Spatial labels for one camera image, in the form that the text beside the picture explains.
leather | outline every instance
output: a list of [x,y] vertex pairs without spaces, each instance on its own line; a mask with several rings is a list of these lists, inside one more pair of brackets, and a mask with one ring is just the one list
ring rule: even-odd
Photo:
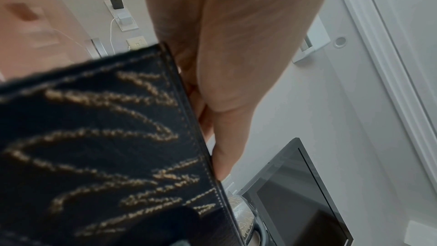
[[0,114],[0,244],[122,245],[160,214],[141,245],[244,244],[165,46],[8,83]]

white door frame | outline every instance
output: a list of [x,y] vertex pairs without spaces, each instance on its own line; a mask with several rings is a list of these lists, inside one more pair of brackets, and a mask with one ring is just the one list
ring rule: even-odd
[[373,0],[344,0],[437,191],[437,136]]

power outlet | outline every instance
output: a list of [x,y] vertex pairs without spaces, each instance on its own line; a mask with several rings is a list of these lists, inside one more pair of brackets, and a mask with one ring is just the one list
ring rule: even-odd
[[129,50],[136,50],[147,46],[147,41],[143,36],[127,39]]

door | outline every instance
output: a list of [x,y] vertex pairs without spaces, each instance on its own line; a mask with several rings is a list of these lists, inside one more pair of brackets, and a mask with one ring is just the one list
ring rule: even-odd
[[437,126],[437,0],[374,0],[434,126]]

hand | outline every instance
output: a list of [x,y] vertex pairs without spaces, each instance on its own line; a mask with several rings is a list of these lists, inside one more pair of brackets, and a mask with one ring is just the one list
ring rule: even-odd
[[289,64],[323,0],[146,2],[158,39],[182,70],[205,139],[215,133],[213,167],[223,180],[243,153],[257,104]]

